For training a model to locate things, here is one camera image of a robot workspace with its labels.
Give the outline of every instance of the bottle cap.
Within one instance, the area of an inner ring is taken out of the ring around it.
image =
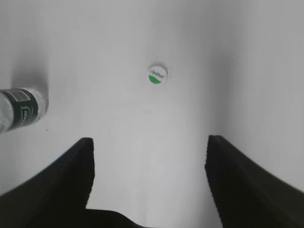
[[[156,65],[149,68],[148,77],[153,84],[162,84],[167,80],[168,72],[164,67]]]

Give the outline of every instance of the white surface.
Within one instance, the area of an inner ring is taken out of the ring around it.
[[[204,171],[210,134],[303,190],[302,8],[282,0],[2,1],[0,85],[10,87],[26,59],[47,72],[50,104],[37,124],[0,136],[0,192],[92,137],[88,208],[149,227],[221,227]],[[146,78],[154,61],[169,71],[160,86]]]

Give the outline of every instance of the bottle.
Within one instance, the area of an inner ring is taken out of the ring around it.
[[[0,90],[0,133],[37,122],[47,109],[48,97],[35,88]]]

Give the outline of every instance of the green label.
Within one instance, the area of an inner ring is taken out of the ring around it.
[[[34,96],[24,89],[1,90],[9,99],[14,110],[14,121],[9,130],[26,126],[38,116],[38,104]]]

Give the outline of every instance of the logo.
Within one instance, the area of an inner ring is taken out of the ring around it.
[[[160,66],[153,67],[149,70],[149,80],[154,84],[160,84],[167,79],[167,72]]]

